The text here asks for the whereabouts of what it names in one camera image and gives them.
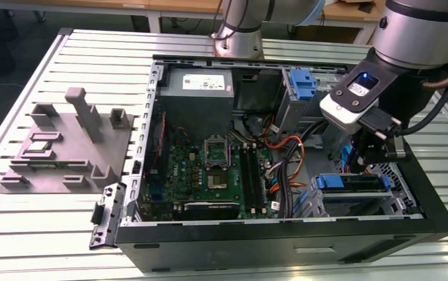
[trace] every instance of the screw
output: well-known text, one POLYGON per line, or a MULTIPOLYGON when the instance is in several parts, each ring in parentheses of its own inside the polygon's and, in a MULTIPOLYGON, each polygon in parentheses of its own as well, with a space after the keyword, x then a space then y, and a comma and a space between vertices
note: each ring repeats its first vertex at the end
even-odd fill
POLYGON ((388 24, 389 24, 389 19, 384 16, 380 20, 378 26, 381 29, 385 29, 388 24))

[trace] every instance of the floor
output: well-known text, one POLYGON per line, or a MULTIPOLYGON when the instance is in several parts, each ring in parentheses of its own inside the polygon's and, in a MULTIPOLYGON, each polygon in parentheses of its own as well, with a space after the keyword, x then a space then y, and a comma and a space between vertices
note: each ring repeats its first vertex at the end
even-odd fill
MULTIPOLYGON (((15 11, 12 20, 19 37, 8 42, 7 46, 16 67, 8 75, 0 76, 0 84, 13 84, 0 85, 0 123, 62 27, 148 32, 147 20, 143 17, 48 12, 46 22, 38 23, 32 12, 15 11)), ((199 22, 197 19, 164 18, 163 32, 207 35, 211 32, 211 20, 203 19, 199 22)), ((286 26, 263 24, 262 36, 271 39, 289 39, 286 26)))

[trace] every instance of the sticker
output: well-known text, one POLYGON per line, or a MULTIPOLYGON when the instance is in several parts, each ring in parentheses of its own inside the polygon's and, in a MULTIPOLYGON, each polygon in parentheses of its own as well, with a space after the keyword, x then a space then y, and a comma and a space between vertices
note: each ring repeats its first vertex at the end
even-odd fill
POLYGON ((186 74, 182 78, 182 89, 223 91, 223 75, 186 74))
POLYGON ((279 202, 275 201, 270 202, 270 208, 275 211, 279 211, 279 202))
POLYGON ((352 85, 349 86, 349 91, 353 92, 356 95, 358 95, 360 97, 364 97, 369 90, 366 88, 364 88, 360 84, 357 83, 352 83, 352 85))
POLYGON ((123 4, 123 7, 126 7, 126 8, 140 8, 140 9, 143 9, 146 6, 143 6, 143 5, 136 5, 136 4, 123 4))
POLYGON ((279 128, 274 124, 270 124, 270 129, 274 133, 279 132, 279 128))

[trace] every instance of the motherboard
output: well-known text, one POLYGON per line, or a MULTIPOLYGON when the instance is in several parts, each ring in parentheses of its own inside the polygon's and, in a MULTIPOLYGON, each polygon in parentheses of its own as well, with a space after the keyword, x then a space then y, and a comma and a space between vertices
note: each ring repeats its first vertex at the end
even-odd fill
POLYGON ((185 220, 177 214, 191 208, 205 209, 194 211, 205 215, 201 220, 274 218, 261 178, 267 166, 267 149, 227 144, 223 138, 173 145, 164 185, 147 184, 150 201, 140 205, 142 220, 185 220))

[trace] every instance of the slotted aluminum surface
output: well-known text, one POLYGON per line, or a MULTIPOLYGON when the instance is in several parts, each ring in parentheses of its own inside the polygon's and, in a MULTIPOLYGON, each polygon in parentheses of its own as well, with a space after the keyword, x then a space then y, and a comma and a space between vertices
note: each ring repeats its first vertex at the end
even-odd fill
MULTIPOLYGON (((353 64, 368 51, 353 45, 281 40, 265 40, 263 49, 266 59, 353 64)), ((152 54, 211 56, 211 42, 202 36, 92 30, 58 36, 0 126, 0 173, 30 131, 32 119, 27 114, 34 103, 54 102, 58 110, 72 112, 63 98, 67 87, 84 87, 87 102, 98 104, 99 112, 123 107, 139 116, 135 127, 140 126, 152 54)), ((413 122, 430 108, 432 104, 413 122)), ((138 138, 139 132, 134 132, 131 140, 138 138)), ((448 108, 408 142, 448 208, 448 108)), ((96 194, 0 194, 0 279, 448 280, 448 237, 372 264, 140 273, 119 250, 87 249, 90 215, 98 199, 96 194)))

